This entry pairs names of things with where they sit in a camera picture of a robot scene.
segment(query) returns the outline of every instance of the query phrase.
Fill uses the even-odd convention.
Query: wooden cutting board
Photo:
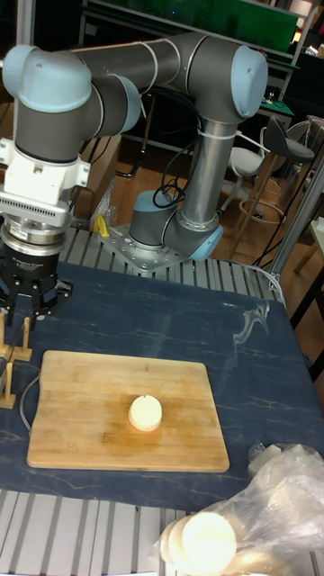
[[[128,420],[142,394],[162,423]],[[206,368],[194,362],[49,350],[27,455],[30,466],[89,470],[226,472],[229,458]]]

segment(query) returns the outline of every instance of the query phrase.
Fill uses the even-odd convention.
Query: plastic bag
[[[111,206],[111,199],[113,193],[113,187],[115,184],[116,177],[111,181],[107,190],[105,191],[103,198],[97,205],[93,215],[90,218],[89,230],[94,230],[95,218],[98,214],[103,216],[106,226],[113,226],[117,221],[117,210],[115,206]]]
[[[191,576],[293,576],[298,554],[324,548],[324,461],[301,445],[278,448],[242,492],[168,526],[162,558]]]

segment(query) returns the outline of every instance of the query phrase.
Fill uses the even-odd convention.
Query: yellow object
[[[105,225],[104,216],[101,214],[98,214],[98,216],[95,217],[94,232],[99,232],[100,236],[103,236],[103,238],[109,238],[109,232]]]

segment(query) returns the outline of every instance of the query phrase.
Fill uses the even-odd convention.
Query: metal bracket
[[[172,248],[166,246],[145,246],[136,242],[130,236],[130,225],[109,228],[109,238],[97,235],[98,244],[103,245],[103,250],[111,254],[118,254],[122,260],[131,266],[135,272],[150,275],[157,270],[169,268],[174,264],[180,264],[187,260]]]

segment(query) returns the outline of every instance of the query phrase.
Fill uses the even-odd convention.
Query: wooden floor
[[[139,151],[139,143],[124,141],[121,147],[118,169],[128,172],[131,169],[132,163],[137,159]],[[112,205],[117,208],[117,224],[125,224],[131,220],[133,205],[140,192],[144,190],[155,190],[160,186],[161,174],[168,160],[173,155],[174,153],[166,152],[160,148],[148,147],[144,162],[133,178],[117,176],[112,194]],[[187,176],[189,158],[186,159],[185,162],[182,161],[181,164],[175,164],[170,175],[174,176],[179,168],[182,170],[183,175]],[[179,178],[179,184],[183,185],[184,183],[185,179]],[[270,203],[275,202],[273,194],[266,193],[266,195]],[[220,196],[220,205],[225,197],[223,194]],[[229,258],[233,242],[233,228],[238,216],[239,202],[233,201],[220,220],[221,225],[224,227],[224,234],[219,245],[212,253],[212,257],[218,259]],[[273,211],[267,212],[265,216],[267,219],[271,219]],[[272,231],[273,229],[270,225],[251,222],[244,238],[238,245],[237,252],[233,259],[238,262],[252,264],[262,253]],[[303,295],[323,266],[321,256],[319,252],[317,252],[298,274],[293,271],[307,248],[308,246],[305,244],[297,244],[295,246],[281,276],[280,282],[283,287],[289,317],[292,316]],[[295,335],[301,350],[315,359],[324,347],[324,323],[316,304],[310,307],[301,324],[296,329]],[[324,373],[315,382],[315,387],[324,411]]]

